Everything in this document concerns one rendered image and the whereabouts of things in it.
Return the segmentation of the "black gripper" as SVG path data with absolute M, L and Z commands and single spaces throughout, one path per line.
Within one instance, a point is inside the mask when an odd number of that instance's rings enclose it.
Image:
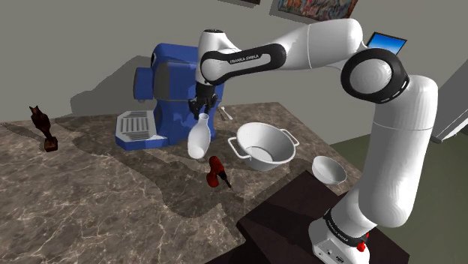
M 204 113 L 209 114 L 210 109 L 216 104 L 218 95 L 215 94 L 213 85 L 206 85 L 201 82 L 196 82 L 196 98 L 188 101 L 189 109 L 193 113 L 195 119 L 199 118 L 200 103 L 198 101 L 205 100 Z

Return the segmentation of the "white ceramic vase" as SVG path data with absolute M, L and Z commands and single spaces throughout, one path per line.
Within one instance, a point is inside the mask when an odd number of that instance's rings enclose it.
M 193 159 L 205 156 L 211 143 L 211 131 L 208 125 L 209 115 L 200 113 L 198 122 L 191 128 L 187 138 L 187 153 Z

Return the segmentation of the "blue espresso machine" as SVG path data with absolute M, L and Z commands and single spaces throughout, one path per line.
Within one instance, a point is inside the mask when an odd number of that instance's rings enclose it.
M 127 111 L 118 116 L 115 141 L 127 151 L 178 144 L 197 123 L 188 101 L 196 94 L 197 48 L 159 43 L 150 67 L 138 67 L 133 96 L 157 101 L 153 110 Z

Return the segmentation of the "red power drill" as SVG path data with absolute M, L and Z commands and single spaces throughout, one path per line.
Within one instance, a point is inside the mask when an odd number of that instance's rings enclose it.
M 218 178 L 222 179 L 226 185 L 231 188 L 232 185 L 230 184 L 226 171 L 224 169 L 224 165 L 221 163 L 218 157 L 211 156 L 208 160 L 210 166 L 210 172 L 206 175 L 206 180 L 208 185 L 211 188 L 216 188 L 219 185 Z

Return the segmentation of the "small white bowl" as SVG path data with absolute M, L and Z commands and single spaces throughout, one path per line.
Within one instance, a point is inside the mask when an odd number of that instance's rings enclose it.
M 347 180 L 345 169 L 330 157 L 316 156 L 311 169 L 315 178 L 324 185 L 339 185 Z

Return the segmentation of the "dark robot stand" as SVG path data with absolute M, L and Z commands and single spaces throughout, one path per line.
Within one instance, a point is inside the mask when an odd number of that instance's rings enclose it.
M 343 197 L 305 171 L 237 222 L 244 244 L 206 264 L 324 264 L 308 227 Z

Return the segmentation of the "brown animal figurine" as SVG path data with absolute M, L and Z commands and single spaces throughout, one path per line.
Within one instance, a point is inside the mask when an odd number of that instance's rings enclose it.
M 46 139 L 44 140 L 44 149 L 46 152 L 53 152 L 58 150 L 58 140 L 50 133 L 50 120 L 48 115 L 43 113 L 38 106 L 29 107 L 31 110 L 31 120 L 34 123 L 34 126 L 40 130 Z

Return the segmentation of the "blue screen monitor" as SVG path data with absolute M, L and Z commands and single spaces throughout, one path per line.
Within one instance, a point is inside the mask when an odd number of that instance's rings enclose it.
M 404 44 L 407 42 L 406 39 L 400 37 L 394 37 L 391 35 L 374 32 L 369 41 L 367 42 L 366 46 L 369 48 L 380 48 L 384 50 L 388 50 L 395 55 L 397 55 Z

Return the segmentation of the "grey white door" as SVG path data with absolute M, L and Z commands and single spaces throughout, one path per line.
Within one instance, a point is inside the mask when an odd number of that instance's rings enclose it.
M 430 140 L 441 143 L 468 125 L 468 59 L 442 85 Z

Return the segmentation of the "colourful wall picture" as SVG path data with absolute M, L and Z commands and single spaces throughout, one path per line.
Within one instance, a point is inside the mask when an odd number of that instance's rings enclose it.
M 348 19 L 358 0 L 278 0 L 277 9 L 316 21 Z

